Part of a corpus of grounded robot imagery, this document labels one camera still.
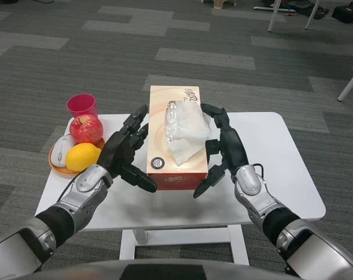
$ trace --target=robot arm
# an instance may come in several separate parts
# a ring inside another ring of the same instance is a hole
[[[214,186],[228,169],[235,184],[237,201],[247,209],[251,221],[276,246],[288,264],[287,273],[307,280],[353,279],[353,256],[270,194],[263,178],[263,167],[260,176],[254,165],[249,164],[244,146],[236,130],[230,127],[224,108],[207,104],[202,104],[201,108],[214,118],[221,130],[220,141],[208,141],[206,147],[208,156],[221,152],[222,165],[209,170],[194,198]]]
[[[131,114],[120,131],[106,142],[97,164],[76,176],[69,193],[20,225],[0,234],[0,279],[21,277],[37,271],[76,232],[92,219],[117,176],[131,185],[154,193],[156,184],[131,165],[135,151],[144,143],[148,126],[140,129],[148,108]]]

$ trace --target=white mouse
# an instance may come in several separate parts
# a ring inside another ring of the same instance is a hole
[[[57,167],[64,167],[66,165],[66,155],[74,145],[75,141],[70,134],[64,135],[57,140],[50,156],[52,164]]]

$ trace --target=table top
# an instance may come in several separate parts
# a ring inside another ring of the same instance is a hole
[[[303,219],[320,219],[326,209],[294,141],[277,113],[228,113],[230,124],[240,135],[251,164],[264,166],[269,192]],[[127,114],[99,115],[104,140],[122,127]],[[212,137],[219,130],[211,121]],[[136,152],[134,165],[146,170],[148,141]],[[221,164],[211,156],[209,167]],[[36,213],[54,204],[70,179],[51,171]],[[157,191],[134,187],[117,177],[106,199],[84,230],[150,229],[251,223],[244,206],[234,195],[229,172],[197,199],[193,191]]]

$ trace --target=yellow lemon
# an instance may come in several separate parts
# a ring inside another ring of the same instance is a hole
[[[97,162],[101,150],[91,143],[81,143],[72,147],[66,155],[66,167],[82,171]]]

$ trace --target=red cup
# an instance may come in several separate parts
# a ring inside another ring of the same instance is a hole
[[[87,93],[71,97],[69,101],[67,101],[66,107],[74,118],[84,114],[93,115],[95,117],[98,115],[96,99],[93,95]]]

